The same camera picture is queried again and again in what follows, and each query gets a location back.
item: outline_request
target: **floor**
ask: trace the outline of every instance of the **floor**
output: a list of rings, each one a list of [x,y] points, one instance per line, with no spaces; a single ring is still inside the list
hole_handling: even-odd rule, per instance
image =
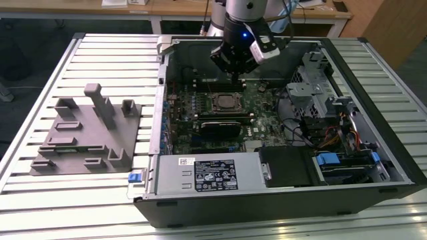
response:
[[[12,29],[7,29],[4,23],[11,24]],[[0,63],[6,61],[2,59],[4,58],[2,52],[4,46],[2,46],[2,43],[14,40],[28,60],[31,68],[31,75],[23,80],[2,81],[6,87],[11,88],[15,100],[12,102],[0,102],[0,159],[8,149],[8,144],[6,143],[14,140],[74,34],[78,32],[152,33],[148,21],[66,20],[64,27],[60,28],[59,25],[55,20],[0,20]],[[162,23],[166,34],[198,34],[200,25],[200,22],[190,22],[188,24],[180,22]],[[423,41],[398,70],[398,74],[425,104],[427,104],[427,83],[423,82],[427,79],[426,55],[427,41]]]

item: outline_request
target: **power supply label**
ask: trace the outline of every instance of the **power supply label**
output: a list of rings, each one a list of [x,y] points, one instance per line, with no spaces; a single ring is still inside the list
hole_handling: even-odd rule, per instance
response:
[[[195,161],[194,177],[198,192],[239,189],[235,160]]]

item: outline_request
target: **cpu socket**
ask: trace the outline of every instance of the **cpu socket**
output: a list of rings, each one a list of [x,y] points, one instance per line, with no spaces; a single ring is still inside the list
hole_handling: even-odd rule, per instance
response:
[[[212,111],[222,114],[244,112],[240,97],[239,93],[212,94]]]

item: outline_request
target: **aluminum extrusion table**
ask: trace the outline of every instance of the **aluminum extrusion table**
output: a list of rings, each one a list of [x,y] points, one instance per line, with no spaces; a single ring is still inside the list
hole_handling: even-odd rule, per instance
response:
[[[427,189],[359,214],[208,225],[151,227],[127,198],[128,174],[31,176],[31,162],[51,128],[59,97],[78,104],[87,83],[100,83],[112,103],[143,105],[134,168],[148,165],[156,107],[158,35],[76,34],[0,162],[0,239],[426,239]],[[332,40],[421,169],[427,171],[427,109],[368,43]],[[343,93],[338,75],[334,76]]]

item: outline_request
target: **motherboard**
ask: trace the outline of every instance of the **motherboard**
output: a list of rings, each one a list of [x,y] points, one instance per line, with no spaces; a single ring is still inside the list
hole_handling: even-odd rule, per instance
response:
[[[259,79],[238,84],[210,80],[170,84],[174,154],[254,152],[287,145],[275,110],[279,88]]]

